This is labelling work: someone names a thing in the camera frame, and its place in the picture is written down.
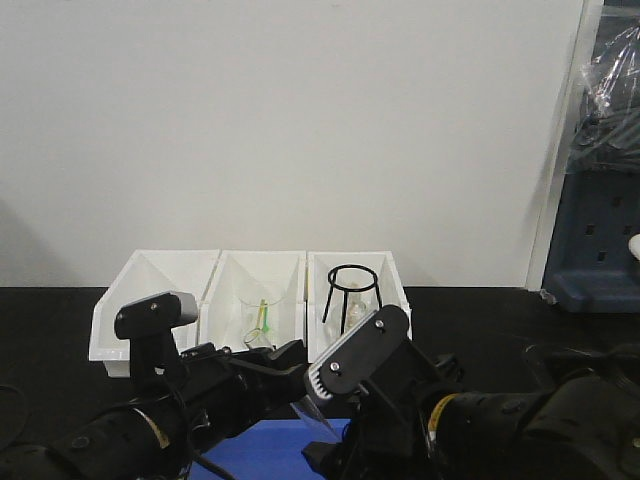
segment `black cable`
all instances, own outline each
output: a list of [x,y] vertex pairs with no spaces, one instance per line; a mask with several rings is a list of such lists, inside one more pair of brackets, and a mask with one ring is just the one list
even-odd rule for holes
[[19,423],[19,427],[12,438],[5,441],[4,443],[0,443],[0,452],[1,452],[5,448],[13,444],[20,437],[20,435],[22,435],[22,432],[24,432],[24,429],[27,426],[27,421],[29,419],[29,403],[27,402],[27,396],[24,394],[24,392],[19,388],[14,387],[13,385],[0,384],[0,391],[15,393],[20,398],[20,401],[22,402],[22,405],[23,405],[23,414],[22,414],[22,419]]

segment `screw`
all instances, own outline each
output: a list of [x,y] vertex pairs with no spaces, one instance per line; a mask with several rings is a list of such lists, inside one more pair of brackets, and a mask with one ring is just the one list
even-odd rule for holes
[[84,450],[90,443],[91,439],[89,437],[76,437],[71,441],[71,450]]

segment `blue mat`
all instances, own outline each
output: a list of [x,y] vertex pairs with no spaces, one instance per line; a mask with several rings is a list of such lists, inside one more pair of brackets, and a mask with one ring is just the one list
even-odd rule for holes
[[[329,421],[338,433],[348,419]],[[263,420],[235,438],[223,441],[205,454],[237,480],[318,480],[302,456],[302,449],[314,441],[313,432],[302,420]],[[194,464],[190,480],[214,480],[215,475]]]

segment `white wall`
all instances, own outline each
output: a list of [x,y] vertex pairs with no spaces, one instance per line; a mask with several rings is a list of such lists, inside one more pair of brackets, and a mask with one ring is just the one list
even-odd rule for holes
[[0,285],[134,248],[523,286],[580,0],[6,0]]

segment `white object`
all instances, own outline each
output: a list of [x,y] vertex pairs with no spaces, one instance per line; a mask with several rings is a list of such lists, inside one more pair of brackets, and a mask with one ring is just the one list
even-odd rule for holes
[[0,284],[210,238],[521,287],[581,6],[0,1]]
[[629,251],[640,260],[640,235],[634,235],[629,239]]
[[[411,308],[402,289],[400,275],[391,252],[309,252],[308,291],[307,291],[307,348],[309,362],[314,362],[332,343],[333,338],[327,334],[328,328],[322,324],[322,317],[329,295],[329,271],[338,265],[357,264],[373,270],[378,276],[380,297],[383,305],[397,305],[402,308],[411,320]],[[342,270],[340,284],[371,283],[371,277],[361,270]],[[367,304],[369,311],[377,309],[375,289],[362,292],[360,299]],[[330,313],[342,305],[343,294],[334,289],[331,299]]]
[[223,251],[200,309],[198,343],[213,342],[216,348],[227,346],[233,351],[247,349],[243,338],[249,326],[242,315],[242,301],[247,285],[256,283],[264,285],[267,293],[270,289],[284,292],[269,307],[267,337],[276,348],[291,340],[304,340],[305,263],[304,251]]
[[[129,376],[129,342],[113,331],[118,311],[150,295],[174,290],[202,303],[219,250],[136,250],[93,310],[89,360],[101,361],[110,377]],[[196,344],[197,324],[173,330],[178,350]]]

